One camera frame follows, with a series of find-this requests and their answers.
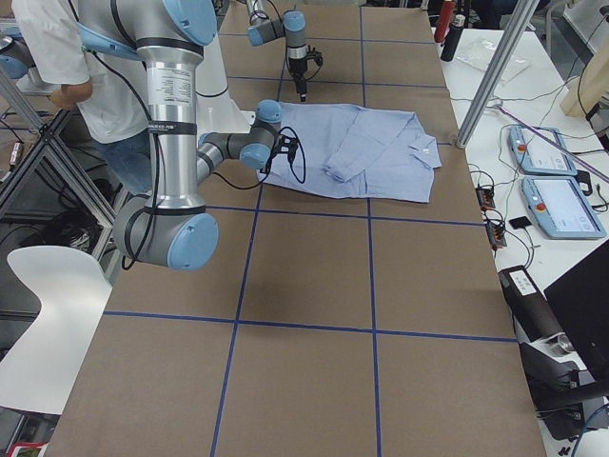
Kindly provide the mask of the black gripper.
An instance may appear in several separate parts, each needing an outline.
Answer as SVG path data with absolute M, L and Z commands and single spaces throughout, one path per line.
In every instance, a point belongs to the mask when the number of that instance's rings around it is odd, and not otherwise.
M 269 174 L 272 170 L 272 163 L 274 159 L 277 157 L 277 153 L 272 151 L 266 160 L 265 164 L 259 169 L 259 172 L 262 174 Z
M 287 58 L 288 72 L 294 82 L 296 92 L 299 96 L 299 101 L 305 103 L 307 101 L 307 82 L 305 73 L 308 70 L 306 58 Z

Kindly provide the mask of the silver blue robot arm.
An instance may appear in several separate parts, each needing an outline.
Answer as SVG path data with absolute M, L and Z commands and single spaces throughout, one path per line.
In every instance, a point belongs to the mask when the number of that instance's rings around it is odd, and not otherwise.
M 262 1 L 246 1 L 249 26 L 247 37 L 253 47 L 260 47 L 280 38 L 285 40 L 285 60 L 288 73 L 301 102 L 307 98 L 309 52 L 306 43 L 305 16 L 299 10 L 288 10 L 271 19 Z
M 114 242 L 133 261 L 201 268 L 217 247 L 219 229 L 198 187 L 228 159 L 251 169 L 266 166 L 278 145 L 281 107 L 261 101 L 246 133 L 199 135 L 195 71 L 217 36 L 209 1 L 82 1 L 78 14 L 89 51 L 146 65 L 152 191 L 119 211 Z

